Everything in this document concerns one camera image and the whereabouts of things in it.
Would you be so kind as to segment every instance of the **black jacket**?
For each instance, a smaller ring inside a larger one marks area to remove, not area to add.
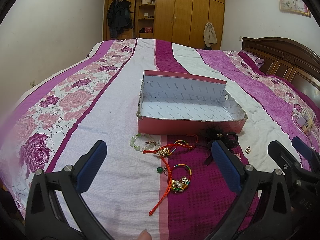
[[[111,38],[116,38],[123,32],[123,28],[132,28],[130,4],[127,0],[113,0],[107,14]]]

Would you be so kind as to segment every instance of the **bedspread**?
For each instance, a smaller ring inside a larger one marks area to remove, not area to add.
[[[267,154],[280,141],[308,169],[291,146],[299,136],[319,151],[319,109],[284,80],[261,73],[250,58],[234,51],[203,51],[152,39],[114,40],[97,44],[89,57],[27,92],[1,127],[0,177],[25,216],[29,187],[37,169],[59,171],[103,140],[107,157],[90,189],[82,196],[115,239],[136,239],[147,229],[153,239],[204,239],[235,198],[215,163],[204,166],[210,152],[196,147],[168,159],[185,163],[193,176],[188,190],[170,193],[159,209],[148,212],[166,189],[156,172],[161,160],[129,145],[137,133],[137,105],[144,70],[190,73],[227,81],[226,90],[248,114],[235,153],[244,164],[273,171]],[[307,138],[292,122],[304,108],[315,127]],[[161,143],[184,136],[155,136]],[[244,153],[250,146],[251,154]],[[174,176],[182,175],[177,171]],[[71,219],[63,197],[61,206]],[[256,197],[241,228],[248,226]]]

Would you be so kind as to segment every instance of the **white wall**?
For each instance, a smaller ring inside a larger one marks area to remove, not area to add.
[[[284,37],[320,55],[320,27],[313,17],[280,12],[279,0],[226,0],[222,50],[240,50],[239,36]]]
[[[102,40],[104,0],[17,0],[0,24],[0,115]]]

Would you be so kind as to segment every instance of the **green bead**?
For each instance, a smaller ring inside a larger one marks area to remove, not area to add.
[[[158,172],[158,173],[162,173],[162,172],[163,172],[163,168],[162,168],[162,167],[158,167],[158,168],[157,168],[157,172]]]

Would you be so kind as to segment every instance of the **pink cardboard box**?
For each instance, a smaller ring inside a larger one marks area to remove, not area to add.
[[[138,103],[138,131],[148,134],[201,134],[218,127],[240,133],[245,111],[219,79],[145,70]]]

